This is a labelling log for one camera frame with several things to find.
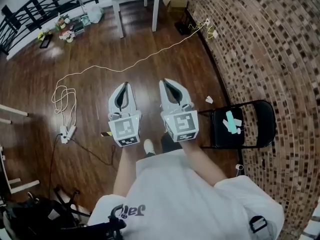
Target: person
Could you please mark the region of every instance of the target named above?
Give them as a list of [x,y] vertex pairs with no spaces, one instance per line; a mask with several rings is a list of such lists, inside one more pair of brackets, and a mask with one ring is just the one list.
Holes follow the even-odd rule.
[[[163,154],[155,155],[145,140],[141,160],[138,145],[122,149],[113,194],[99,199],[89,226],[108,222],[123,205],[116,216],[126,223],[125,240],[277,239],[283,207],[247,176],[227,178],[195,140],[175,143],[165,134],[161,144]],[[268,238],[253,233],[254,216],[265,219]]]

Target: brick wall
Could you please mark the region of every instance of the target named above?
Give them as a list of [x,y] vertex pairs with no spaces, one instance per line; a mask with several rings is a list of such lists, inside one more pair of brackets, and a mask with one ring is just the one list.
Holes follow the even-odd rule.
[[[275,140],[243,151],[245,173],[283,206],[280,238],[297,239],[320,194],[320,0],[189,0],[188,10],[219,34],[207,42],[231,102],[274,107]],[[254,113],[245,114],[252,141]]]

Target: electrical plug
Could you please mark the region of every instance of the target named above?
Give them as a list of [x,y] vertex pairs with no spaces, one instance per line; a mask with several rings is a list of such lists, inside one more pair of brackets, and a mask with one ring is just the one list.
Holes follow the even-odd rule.
[[210,25],[210,18],[206,18],[206,19],[205,19],[204,25],[206,25],[207,27],[209,27],[209,25]]

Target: potted plant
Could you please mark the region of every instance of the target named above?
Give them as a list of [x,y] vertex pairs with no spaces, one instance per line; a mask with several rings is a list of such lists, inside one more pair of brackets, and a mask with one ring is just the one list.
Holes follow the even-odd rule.
[[63,16],[60,16],[60,18],[58,19],[57,23],[55,24],[55,28],[57,30],[60,30],[60,29],[64,29],[66,27],[66,23],[65,23],[65,19]]
[[71,43],[75,39],[75,32],[67,30],[59,35],[59,38]]
[[51,30],[41,31],[38,34],[37,39],[40,40],[40,41],[43,41],[47,35],[51,35],[51,34],[52,34]]
[[69,24],[70,23],[69,15],[68,14],[64,15],[63,20],[66,24]]

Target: cardboard box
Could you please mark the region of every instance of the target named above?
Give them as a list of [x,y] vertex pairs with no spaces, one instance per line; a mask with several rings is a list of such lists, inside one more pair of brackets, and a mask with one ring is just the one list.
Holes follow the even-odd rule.
[[162,0],[168,12],[183,11],[188,4],[188,0]]

